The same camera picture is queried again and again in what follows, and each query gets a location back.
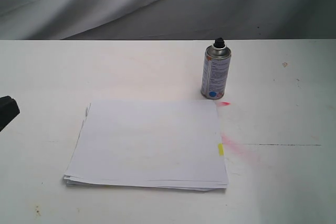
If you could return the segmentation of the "grey backdrop cloth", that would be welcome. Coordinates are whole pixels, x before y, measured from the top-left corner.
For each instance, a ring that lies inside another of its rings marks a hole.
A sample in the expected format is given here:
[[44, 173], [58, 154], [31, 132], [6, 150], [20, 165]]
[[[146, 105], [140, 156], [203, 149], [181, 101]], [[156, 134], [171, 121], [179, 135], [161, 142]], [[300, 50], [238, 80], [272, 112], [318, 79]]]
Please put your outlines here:
[[335, 37], [335, 0], [1, 0], [1, 39]]

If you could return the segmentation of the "spray paint can colourful dots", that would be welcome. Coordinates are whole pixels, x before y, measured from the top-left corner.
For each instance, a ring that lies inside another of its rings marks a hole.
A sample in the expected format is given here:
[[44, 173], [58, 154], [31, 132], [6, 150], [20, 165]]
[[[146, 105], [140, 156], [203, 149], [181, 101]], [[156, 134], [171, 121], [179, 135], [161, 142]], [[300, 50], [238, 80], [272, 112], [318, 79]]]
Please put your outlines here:
[[225, 94], [232, 57], [223, 38], [217, 38], [204, 54], [201, 94], [210, 100], [219, 100]]

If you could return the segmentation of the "white paper stack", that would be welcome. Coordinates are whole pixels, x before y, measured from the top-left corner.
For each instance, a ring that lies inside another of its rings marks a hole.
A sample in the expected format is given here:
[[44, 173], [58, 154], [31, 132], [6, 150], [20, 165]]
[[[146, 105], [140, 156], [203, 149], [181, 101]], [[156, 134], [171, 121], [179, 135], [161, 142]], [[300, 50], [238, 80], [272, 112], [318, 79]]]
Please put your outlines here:
[[95, 101], [64, 174], [69, 184], [224, 189], [213, 101]]

